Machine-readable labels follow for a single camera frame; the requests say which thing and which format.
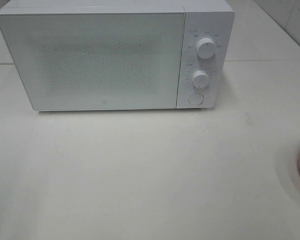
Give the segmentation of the round white door button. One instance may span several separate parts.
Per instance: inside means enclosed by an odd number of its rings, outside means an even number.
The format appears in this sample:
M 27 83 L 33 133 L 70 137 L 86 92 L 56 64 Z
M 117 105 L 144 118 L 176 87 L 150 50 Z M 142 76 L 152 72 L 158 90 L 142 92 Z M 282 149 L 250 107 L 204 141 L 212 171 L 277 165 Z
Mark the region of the round white door button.
M 204 96 L 201 93 L 194 93 L 189 97 L 188 102 L 191 105 L 200 106 L 204 102 Z

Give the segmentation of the white dial knob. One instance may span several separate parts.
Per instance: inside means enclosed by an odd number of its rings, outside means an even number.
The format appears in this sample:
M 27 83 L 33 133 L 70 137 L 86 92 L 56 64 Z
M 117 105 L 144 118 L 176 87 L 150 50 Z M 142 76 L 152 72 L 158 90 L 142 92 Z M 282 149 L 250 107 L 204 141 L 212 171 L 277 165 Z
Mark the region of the white dial knob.
M 194 88 L 203 89 L 210 83 L 210 76 L 205 70 L 197 70 L 191 75 L 191 82 Z
M 212 36 L 203 36 L 195 44 L 197 56 L 200 59 L 209 59 L 216 53 L 217 42 Z

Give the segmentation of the white microwave door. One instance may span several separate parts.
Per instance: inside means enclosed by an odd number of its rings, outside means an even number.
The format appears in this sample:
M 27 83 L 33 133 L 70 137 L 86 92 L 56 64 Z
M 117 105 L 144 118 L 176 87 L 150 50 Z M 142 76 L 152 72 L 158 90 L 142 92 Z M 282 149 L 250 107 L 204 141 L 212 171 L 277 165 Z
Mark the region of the white microwave door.
M 37 111 L 174 108 L 183 13 L 0 15 Z

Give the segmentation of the white microwave oven body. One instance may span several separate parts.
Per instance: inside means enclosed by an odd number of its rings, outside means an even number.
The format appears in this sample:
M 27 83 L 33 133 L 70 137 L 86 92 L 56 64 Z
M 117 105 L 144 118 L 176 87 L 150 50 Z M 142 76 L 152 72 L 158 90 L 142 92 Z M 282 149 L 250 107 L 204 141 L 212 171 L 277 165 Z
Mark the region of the white microwave oven body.
M 235 19 L 234 11 L 224 0 L 11 0 L 0 9 L 0 16 L 172 13 L 184 15 L 176 106 L 151 109 L 212 108 Z M 208 59 L 199 58 L 196 52 L 195 44 L 203 36 L 216 41 L 215 55 Z M 210 76 L 205 88 L 192 85 L 191 76 L 198 70 Z M 201 105 L 189 103 L 194 93 L 204 96 Z

